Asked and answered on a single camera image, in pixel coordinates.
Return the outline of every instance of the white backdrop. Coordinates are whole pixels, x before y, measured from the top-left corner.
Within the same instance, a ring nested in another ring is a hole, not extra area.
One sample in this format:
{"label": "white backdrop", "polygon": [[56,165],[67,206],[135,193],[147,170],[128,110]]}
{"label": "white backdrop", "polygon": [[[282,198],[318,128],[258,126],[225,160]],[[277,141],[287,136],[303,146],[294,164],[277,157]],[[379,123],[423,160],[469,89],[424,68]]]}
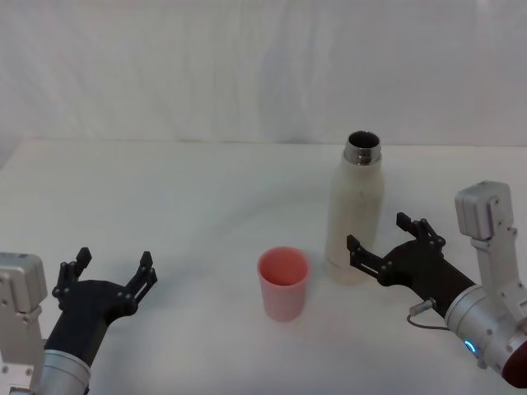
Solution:
{"label": "white backdrop", "polygon": [[527,145],[525,0],[0,0],[20,136]]}

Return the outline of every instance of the cup rim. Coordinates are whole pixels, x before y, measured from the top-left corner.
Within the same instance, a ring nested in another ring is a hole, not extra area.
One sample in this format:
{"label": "cup rim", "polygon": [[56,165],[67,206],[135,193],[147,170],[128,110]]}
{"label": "cup rim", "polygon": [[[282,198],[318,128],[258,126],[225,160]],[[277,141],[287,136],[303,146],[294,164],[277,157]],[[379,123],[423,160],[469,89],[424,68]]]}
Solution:
{"label": "cup rim", "polygon": [[[266,258],[271,253],[276,253],[277,251],[281,251],[281,250],[282,251],[286,250],[289,252],[296,253],[302,259],[302,262],[305,264],[305,268],[306,268],[305,275],[301,278],[301,280],[299,280],[298,282],[294,284],[290,284],[288,286],[280,286],[279,284],[272,283],[271,281],[269,281],[267,278],[264,277],[261,271],[262,262],[264,261],[264,258]],[[266,285],[269,285],[279,290],[288,290],[292,288],[297,288],[298,286],[302,286],[303,284],[307,282],[311,274],[311,265],[310,265],[309,259],[306,257],[306,255],[301,249],[297,249],[295,247],[288,247],[286,245],[281,245],[281,246],[268,249],[262,255],[260,255],[260,258],[258,259],[257,271],[258,271],[258,276],[260,277],[260,280],[264,282]]]}

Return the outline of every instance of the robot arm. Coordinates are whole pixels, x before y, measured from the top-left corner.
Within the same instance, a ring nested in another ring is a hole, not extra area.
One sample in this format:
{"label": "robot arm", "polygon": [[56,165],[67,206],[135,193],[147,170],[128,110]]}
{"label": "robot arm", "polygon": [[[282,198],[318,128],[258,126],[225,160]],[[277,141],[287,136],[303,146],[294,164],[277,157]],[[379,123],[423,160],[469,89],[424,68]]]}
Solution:
{"label": "robot arm", "polygon": [[53,295],[63,312],[43,347],[37,320],[46,296],[42,262],[35,255],[0,253],[0,351],[6,393],[85,395],[90,366],[108,326],[135,314],[157,282],[149,252],[126,286],[79,281],[90,260],[90,251],[83,248],[77,261],[61,264]]}
{"label": "robot arm", "polygon": [[40,381],[44,347],[38,317],[46,296],[39,257],[0,253],[0,370],[9,388],[30,392]]}
{"label": "robot arm", "polygon": [[527,290],[520,281],[507,184],[483,181],[455,197],[459,231],[478,251],[483,289],[497,310],[516,324],[527,319]]}
{"label": "robot arm", "polygon": [[410,221],[403,213],[397,225],[415,240],[379,258],[350,235],[350,263],[382,286],[413,290],[425,308],[445,318],[479,367],[490,366],[509,384],[527,388],[527,291],[518,276],[509,187],[484,181],[459,192],[455,205],[459,229],[472,237],[478,251],[482,285],[474,285],[443,258],[445,241],[427,220]]}

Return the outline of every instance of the blue led light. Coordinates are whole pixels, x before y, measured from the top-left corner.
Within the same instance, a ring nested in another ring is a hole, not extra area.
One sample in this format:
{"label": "blue led light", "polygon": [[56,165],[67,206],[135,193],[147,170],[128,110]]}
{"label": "blue led light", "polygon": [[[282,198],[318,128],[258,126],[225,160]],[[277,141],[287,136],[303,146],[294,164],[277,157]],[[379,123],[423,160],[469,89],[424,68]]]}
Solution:
{"label": "blue led light", "polygon": [[472,344],[472,342],[470,340],[465,340],[464,344],[467,346],[469,351],[472,352],[473,354],[476,355],[478,353],[478,349],[476,348],[476,346],[474,344]]}

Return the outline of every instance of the metal cylinder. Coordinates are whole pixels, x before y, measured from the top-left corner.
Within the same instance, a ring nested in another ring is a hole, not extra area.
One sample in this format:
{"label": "metal cylinder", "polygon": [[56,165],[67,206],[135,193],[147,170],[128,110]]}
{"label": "metal cylinder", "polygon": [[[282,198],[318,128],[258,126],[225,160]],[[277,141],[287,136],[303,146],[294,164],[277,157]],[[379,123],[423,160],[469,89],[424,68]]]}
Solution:
{"label": "metal cylinder", "polygon": [[523,342],[523,330],[487,297],[482,286],[472,286],[462,292],[445,315],[446,326],[455,333],[480,361],[499,375],[503,367]]}
{"label": "metal cylinder", "polygon": [[35,395],[84,395],[90,368],[76,356],[46,350],[42,379]]}
{"label": "metal cylinder", "polygon": [[365,130],[350,134],[344,147],[344,159],[353,165],[377,163],[380,159],[380,139]]}

